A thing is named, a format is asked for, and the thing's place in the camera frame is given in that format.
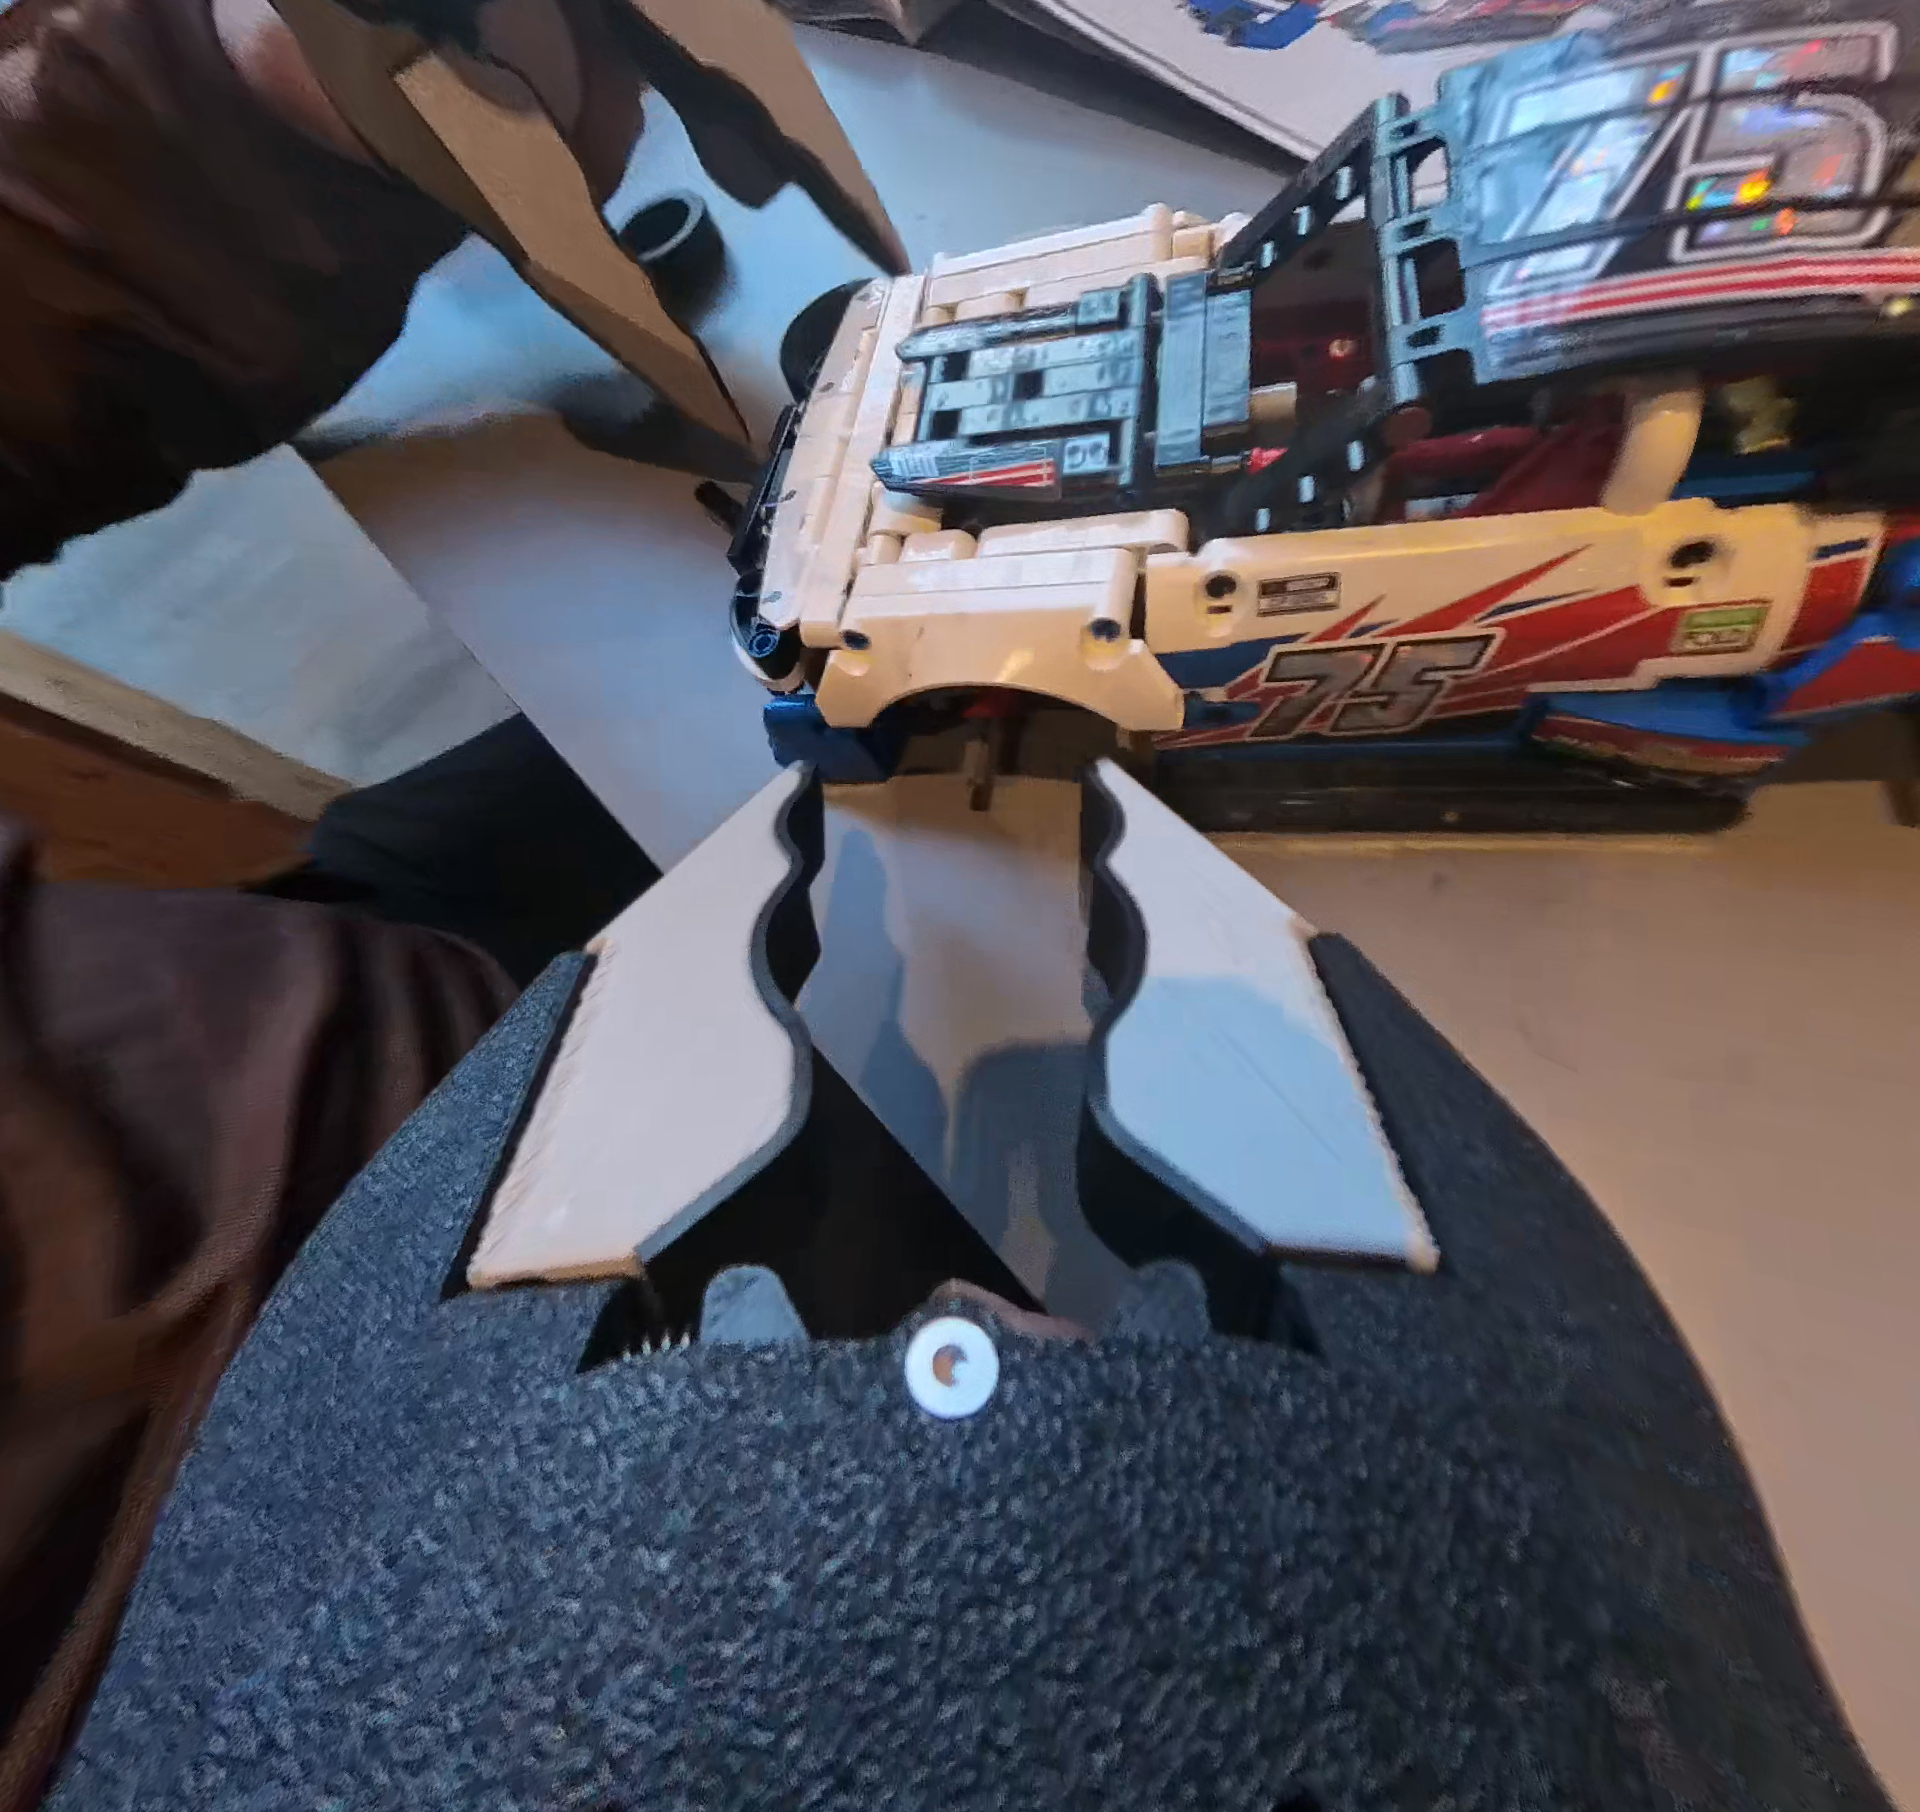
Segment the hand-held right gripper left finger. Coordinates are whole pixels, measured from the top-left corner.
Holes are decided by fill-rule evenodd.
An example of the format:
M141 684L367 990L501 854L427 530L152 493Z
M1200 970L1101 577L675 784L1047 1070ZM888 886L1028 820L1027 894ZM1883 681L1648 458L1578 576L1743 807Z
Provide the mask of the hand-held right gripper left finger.
M588 941L467 1287L636 1275L799 1140L822 860L821 776L783 768Z

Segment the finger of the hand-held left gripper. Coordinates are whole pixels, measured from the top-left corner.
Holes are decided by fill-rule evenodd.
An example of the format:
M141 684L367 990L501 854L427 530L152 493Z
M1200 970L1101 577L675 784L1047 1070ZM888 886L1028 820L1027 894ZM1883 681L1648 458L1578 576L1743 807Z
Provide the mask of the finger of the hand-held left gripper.
M639 68L725 194L762 209L803 192L871 263L906 270L896 223L773 0L616 4Z
M707 348L622 252L536 99L485 96L439 50L399 71L312 72L382 166L485 238L549 307L649 384L683 415L692 446L720 469L755 456L755 434Z

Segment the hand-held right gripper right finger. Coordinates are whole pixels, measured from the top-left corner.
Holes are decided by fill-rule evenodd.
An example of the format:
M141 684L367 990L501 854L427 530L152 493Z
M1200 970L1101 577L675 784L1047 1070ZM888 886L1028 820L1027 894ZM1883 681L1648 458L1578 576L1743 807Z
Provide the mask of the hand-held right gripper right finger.
M1309 918L1114 760L1082 775L1080 862L1101 1144L1237 1253L1436 1270Z

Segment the black treaded toy tire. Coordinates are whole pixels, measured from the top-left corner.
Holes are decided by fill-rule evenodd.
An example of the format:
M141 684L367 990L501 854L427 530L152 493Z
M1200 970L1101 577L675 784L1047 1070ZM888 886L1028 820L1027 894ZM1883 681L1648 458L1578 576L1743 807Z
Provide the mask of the black treaded toy tire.
M673 312L707 305L726 275L726 243L705 196L663 192L616 228L616 240Z

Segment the toy brick race car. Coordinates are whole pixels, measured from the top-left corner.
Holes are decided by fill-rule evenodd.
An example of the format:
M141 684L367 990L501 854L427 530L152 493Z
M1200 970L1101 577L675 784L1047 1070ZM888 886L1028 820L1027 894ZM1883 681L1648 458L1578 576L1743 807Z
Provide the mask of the toy brick race car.
M1050 707L1209 830L1713 830L1916 717L1916 0L1578 29L1254 215L877 279L733 523L781 764Z

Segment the person's left forearm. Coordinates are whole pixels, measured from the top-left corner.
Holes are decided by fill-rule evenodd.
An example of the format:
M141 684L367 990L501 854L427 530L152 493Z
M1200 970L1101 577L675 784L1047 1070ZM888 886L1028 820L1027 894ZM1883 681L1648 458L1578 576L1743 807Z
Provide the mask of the person's left forearm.
M3 51L2 571L273 451L462 223L252 92L212 0L70 0Z

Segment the grey desk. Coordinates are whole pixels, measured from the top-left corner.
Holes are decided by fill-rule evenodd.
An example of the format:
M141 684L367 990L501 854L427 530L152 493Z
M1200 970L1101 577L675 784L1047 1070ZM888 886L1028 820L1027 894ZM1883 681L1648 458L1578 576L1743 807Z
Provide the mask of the grey desk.
M320 475L657 864L773 775L691 479L555 415L599 372L485 243L309 440ZM1916 1807L1916 829L1877 782L1712 839L1229 839L1533 1127L1728 1415L1841 1704ZM1006 1260L1090 1315L1068 1171L1087 1032L1077 788L829 793L826 1057Z

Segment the person's left hand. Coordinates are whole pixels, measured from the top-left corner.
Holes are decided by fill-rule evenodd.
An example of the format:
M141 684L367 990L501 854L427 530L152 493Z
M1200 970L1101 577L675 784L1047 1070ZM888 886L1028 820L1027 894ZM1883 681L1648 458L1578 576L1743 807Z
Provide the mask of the person's left hand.
M489 0L475 48L455 48L466 80L503 103L536 99L564 133L599 210L642 133L646 80L603 0Z

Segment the wooden beam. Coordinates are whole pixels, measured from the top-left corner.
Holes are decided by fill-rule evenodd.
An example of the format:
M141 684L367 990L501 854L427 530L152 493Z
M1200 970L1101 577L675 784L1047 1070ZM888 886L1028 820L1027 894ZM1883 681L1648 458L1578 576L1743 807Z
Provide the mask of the wooden beam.
M2 813L54 880L247 886L291 871L346 779L2 632Z

